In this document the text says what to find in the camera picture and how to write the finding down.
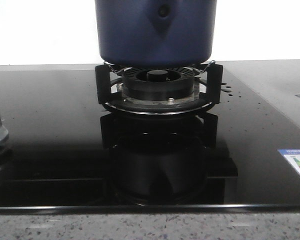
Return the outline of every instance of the pot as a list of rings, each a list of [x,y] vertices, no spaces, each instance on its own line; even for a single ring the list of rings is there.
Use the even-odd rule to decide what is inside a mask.
[[[217,0],[95,0],[101,57],[115,65],[197,65],[212,52]]]

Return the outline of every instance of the glass surface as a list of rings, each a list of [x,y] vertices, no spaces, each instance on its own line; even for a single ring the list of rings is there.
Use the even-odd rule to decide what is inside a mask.
[[[105,111],[93,70],[0,71],[0,213],[300,208],[278,152],[300,149],[300,129],[223,81],[232,92],[208,113],[158,118]]]

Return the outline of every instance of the white wall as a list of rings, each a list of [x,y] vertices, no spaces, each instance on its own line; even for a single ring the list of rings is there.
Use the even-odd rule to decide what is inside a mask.
[[[0,65],[101,63],[96,28],[94,0],[0,0]],[[300,59],[300,0],[218,0],[211,58]]]

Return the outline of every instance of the gas burner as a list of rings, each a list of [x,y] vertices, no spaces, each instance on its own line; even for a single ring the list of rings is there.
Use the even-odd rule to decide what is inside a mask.
[[[120,76],[111,80],[110,72]],[[207,79],[199,74],[207,72]],[[175,115],[209,110],[220,102],[223,66],[212,61],[195,67],[147,69],[106,63],[95,67],[98,102],[111,112]],[[200,92],[200,84],[206,86]],[[117,92],[111,87],[116,85]]]

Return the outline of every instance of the burner cap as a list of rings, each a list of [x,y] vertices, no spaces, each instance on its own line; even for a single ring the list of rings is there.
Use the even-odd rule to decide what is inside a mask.
[[[168,71],[160,69],[148,71],[146,79],[149,82],[165,82],[168,80]]]

